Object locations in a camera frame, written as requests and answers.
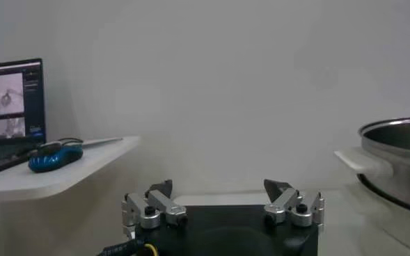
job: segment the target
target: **pot handle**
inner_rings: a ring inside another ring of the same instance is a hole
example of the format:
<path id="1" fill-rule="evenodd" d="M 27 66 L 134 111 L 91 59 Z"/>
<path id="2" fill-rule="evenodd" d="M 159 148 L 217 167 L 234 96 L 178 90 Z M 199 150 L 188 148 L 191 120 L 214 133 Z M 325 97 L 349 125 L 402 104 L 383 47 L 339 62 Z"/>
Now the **pot handle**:
<path id="1" fill-rule="evenodd" d="M 365 174 L 369 177 L 393 176 L 391 163 L 366 152 L 361 147 L 335 151 L 335 155 L 356 174 Z"/>

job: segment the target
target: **pot rim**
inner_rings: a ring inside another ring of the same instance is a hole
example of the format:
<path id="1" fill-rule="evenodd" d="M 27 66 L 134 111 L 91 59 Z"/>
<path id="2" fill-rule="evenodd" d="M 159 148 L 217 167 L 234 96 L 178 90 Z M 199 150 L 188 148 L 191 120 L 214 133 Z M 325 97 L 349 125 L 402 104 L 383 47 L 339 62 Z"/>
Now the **pot rim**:
<path id="1" fill-rule="evenodd" d="M 372 131 L 377 128 L 388 127 L 391 125 L 409 124 L 409 123 L 410 123 L 410 118 L 395 118 L 395 119 L 387 119 L 387 120 L 382 120 L 382 121 L 377 121 L 377 122 L 371 122 L 370 124 L 363 125 L 358 130 L 358 133 L 359 133 L 359 136 L 363 140 L 363 145 L 367 144 L 372 147 L 377 147 L 381 150 L 400 155 L 402 157 L 410 158 L 410 150 L 408 149 L 404 149 L 401 147 L 395 147 L 395 146 L 385 144 L 385 143 L 380 143 L 380 142 L 374 141 L 371 138 L 368 138 L 365 136 L 367 132 Z"/>

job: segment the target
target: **stainless steel pot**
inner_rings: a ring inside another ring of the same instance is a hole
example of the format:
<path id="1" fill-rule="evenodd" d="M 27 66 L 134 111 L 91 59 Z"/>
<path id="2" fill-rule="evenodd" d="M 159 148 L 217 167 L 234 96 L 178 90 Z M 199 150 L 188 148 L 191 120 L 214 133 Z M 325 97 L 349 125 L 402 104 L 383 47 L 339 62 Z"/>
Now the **stainless steel pot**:
<path id="1" fill-rule="evenodd" d="M 335 155 L 389 206 L 391 218 L 374 213 L 379 226 L 410 247 L 410 118 L 373 122 L 359 134 L 362 147 Z"/>

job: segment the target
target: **laptop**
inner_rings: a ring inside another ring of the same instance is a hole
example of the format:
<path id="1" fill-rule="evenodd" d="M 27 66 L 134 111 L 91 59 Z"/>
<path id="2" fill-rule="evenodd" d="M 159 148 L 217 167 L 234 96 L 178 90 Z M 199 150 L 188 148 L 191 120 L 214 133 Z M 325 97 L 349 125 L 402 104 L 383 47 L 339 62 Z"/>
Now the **laptop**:
<path id="1" fill-rule="evenodd" d="M 0 63 L 0 171 L 46 142 L 42 59 Z"/>

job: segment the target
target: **black cable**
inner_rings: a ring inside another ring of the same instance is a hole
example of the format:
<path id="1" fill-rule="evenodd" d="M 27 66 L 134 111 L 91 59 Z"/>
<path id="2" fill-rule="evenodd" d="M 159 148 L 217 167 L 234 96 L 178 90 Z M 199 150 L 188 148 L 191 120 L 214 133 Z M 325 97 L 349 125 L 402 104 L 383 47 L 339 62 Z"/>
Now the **black cable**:
<path id="1" fill-rule="evenodd" d="M 58 139 L 58 141 L 60 141 L 60 142 L 62 142 L 62 141 L 67 141 L 67 140 L 77 141 L 78 143 L 83 143 L 83 142 L 84 142 L 84 141 L 81 140 L 80 138 L 72 138 L 72 137 L 66 137 L 66 138 L 60 138 L 60 139 Z"/>
<path id="2" fill-rule="evenodd" d="M 130 256 L 143 248 L 144 242 L 142 240 L 132 239 L 125 243 L 105 247 L 98 256 Z"/>

